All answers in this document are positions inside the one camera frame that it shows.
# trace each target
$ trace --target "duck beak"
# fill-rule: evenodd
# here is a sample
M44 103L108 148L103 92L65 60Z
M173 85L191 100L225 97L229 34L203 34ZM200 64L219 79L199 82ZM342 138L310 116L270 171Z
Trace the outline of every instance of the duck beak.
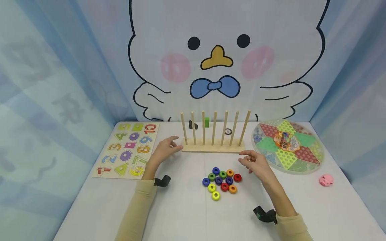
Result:
M221 45L216 45L211 53L210 58L204 59L201 62L201 69L210 69L217 66L231 67L233 65L233 60L225 56L224 48Z

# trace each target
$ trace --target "round plastic board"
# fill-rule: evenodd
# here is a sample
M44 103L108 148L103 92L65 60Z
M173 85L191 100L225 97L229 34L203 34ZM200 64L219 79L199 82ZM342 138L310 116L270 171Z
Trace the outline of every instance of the round plastic board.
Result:
M309 174L323 163L324 151L318 139L307 128L289 120L259 123L252 143L272 167L285 173Z

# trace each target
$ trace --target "cartoon duck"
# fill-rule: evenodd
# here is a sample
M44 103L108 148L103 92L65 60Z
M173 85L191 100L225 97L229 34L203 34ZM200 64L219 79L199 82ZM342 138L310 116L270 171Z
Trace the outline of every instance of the cartoon duck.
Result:
M128 54L144 81L134 101L149 120L201 111L287 118L312 87L329 0L130 1Z

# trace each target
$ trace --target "black ring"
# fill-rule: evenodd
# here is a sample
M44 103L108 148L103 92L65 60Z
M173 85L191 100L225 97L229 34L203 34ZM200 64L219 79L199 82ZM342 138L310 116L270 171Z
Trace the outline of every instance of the black ring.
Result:
M225 134L226 134L226 135L232 135L232 130L229 129L229 128L226 128L226 129L225 129Z

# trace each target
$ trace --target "blue bow tie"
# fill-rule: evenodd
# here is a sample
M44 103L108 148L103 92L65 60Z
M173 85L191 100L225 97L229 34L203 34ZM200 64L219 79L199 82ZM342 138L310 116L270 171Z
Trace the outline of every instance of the blue bow tie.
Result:
M229 75L221 77L217 82L208 79L196 79L190 86L190 95L195 99L200 99L212 90L218 90L226 97L234 98L240 93L240 83Z

